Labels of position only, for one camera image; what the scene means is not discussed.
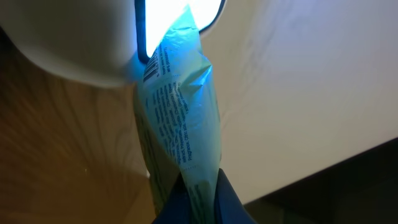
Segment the light blue wipes pack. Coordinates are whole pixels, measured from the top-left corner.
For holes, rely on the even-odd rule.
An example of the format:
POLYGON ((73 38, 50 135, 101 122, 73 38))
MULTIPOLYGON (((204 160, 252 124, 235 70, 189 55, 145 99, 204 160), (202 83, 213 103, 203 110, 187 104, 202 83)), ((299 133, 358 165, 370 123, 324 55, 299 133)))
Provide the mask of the light blue wipes pack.
POLYGON ((221 159, 213 67, 204 56, 189 7, 174 20, 137 83, 135 116, 157 212, 176 176, 190 199, 193 223, 214 223, 221 159))

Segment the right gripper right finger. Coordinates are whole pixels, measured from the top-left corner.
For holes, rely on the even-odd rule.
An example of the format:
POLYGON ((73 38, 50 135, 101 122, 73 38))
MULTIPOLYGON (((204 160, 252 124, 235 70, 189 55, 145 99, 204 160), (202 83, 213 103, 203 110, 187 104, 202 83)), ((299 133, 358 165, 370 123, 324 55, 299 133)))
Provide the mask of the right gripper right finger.
POLYGON ((222 169, 218 171, 215 218, 217 224, 256 224, 245 210, 222 169))

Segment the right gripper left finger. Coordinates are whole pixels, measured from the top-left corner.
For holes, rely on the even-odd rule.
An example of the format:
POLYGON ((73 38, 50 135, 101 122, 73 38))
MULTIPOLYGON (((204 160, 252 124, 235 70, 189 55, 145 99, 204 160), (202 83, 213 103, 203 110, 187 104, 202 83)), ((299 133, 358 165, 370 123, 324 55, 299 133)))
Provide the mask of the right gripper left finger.
POLYGON ((190 198, 181 174, 152 224, 190 224, 190 198))

